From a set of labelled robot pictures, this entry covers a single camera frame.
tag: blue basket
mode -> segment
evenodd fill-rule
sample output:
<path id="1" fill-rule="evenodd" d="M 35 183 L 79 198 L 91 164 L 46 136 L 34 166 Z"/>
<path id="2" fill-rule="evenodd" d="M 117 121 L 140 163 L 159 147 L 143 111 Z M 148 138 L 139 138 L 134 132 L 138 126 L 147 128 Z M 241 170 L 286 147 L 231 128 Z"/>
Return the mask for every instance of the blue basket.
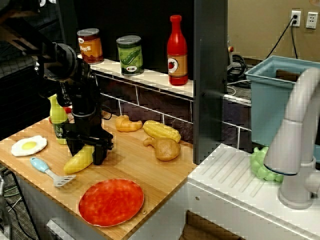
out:
<path id="1" fill-rule="evenodd" d="M 271 56 L 245 73 L 251 80 L 252 141 L 269 146 L 285 115 L 295 82 L 276 78 L 277 70 L 301 74 L 309 68 L 320 69 L 320 63 L 288 57 Z M 314 148 L 320 162 L 320 146 Z"/>

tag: green can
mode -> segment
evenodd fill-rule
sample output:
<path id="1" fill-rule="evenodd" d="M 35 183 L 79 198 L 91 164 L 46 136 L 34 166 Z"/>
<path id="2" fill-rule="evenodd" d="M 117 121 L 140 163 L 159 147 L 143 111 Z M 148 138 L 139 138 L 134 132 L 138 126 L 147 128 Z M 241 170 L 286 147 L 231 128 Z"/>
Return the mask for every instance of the green can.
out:
<path id="1" fill-rule="evenodd" d="M 144 61 L 141 50 L 141 37 L 129 35 L 116 40 L 118 47 L 121 73 L 126 76 L 142 74 Z"/>

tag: green mustard bottle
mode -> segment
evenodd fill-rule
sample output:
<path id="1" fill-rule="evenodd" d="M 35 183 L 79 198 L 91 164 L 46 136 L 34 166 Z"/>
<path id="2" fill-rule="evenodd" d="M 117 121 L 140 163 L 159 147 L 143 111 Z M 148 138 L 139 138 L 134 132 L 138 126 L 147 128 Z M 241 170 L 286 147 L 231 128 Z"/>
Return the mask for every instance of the green mustard bottle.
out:
<path id="1" fill-rule="evenodd" d="M 57 101 L 57 94 L 48 97 L 51 103 L 50 120 L 55 132 L 56 140 L 59 144 L 67 144 L 67 140 L 63 138 L 63 124 L 68 124 L 68 115 L 64 108 Z"/>

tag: white shelf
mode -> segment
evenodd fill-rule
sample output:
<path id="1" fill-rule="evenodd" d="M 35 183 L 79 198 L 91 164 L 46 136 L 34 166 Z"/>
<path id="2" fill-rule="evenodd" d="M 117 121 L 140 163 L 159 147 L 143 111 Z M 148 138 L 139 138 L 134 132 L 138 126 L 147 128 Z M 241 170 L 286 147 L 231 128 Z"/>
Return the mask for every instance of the white shelf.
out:
<path id="1" fill-rule="evenodd" d="M 258 179 L 247 152 L 221 144 L 188 176 L 188 182 L 303 239 L 320 240 L 319 198 L 305 210 L 284 206 L 278 199 L 281 183 Z"/>
<path id="2" fill-rule="evenodd" d="M 92 70 L 96 70 L 101 73 L 106 73 L 115 77 L 121 77 L 139 84 L 159 88 L 160 90 L 169 91 L 191 98 L 194 96 L 194 81 L 190 79 L 185 85 L 173 86 L 169 83 L 167 74 L 148 69 L 145 69 L 144 73 L 137 76 L 124 76 L 121 74 L 120 63 L 108 59 L 105 59 L 103 62 L 98 64 L 91 64 L 90 67 Z"/>

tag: food can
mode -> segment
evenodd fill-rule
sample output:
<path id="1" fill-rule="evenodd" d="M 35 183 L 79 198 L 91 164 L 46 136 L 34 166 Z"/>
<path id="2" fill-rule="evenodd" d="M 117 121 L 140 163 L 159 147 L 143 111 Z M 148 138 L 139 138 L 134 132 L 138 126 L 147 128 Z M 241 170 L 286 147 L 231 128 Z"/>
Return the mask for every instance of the food can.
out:
<path id="1" fill-rule="evenodd" d="M 82 59 L 87 64 L 99 64 L 104 61 L 99 29 L 87 28 L 78 31 L 78 42 Z"/>
<path id="2" fill-rule="evenodd" d="M 141 37 L 129 35 L 116 40 L 121 73 L 127 76 L 135 76 L 144 72 L 144 62 L 141 50 Z"/>

